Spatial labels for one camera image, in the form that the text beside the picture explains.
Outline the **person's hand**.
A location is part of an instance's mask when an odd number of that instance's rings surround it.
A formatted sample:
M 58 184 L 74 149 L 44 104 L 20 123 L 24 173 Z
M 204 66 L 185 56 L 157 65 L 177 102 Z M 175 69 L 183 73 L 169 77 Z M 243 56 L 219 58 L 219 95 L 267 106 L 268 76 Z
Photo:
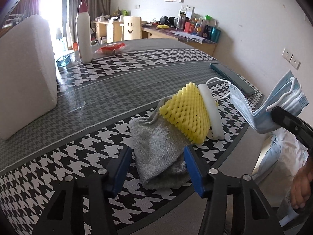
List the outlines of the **person's hand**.
M 312 157 L 308 157 L 305 165 L 296 173 L 291 186 L 291 206 L 303 209 L 311 195 Z

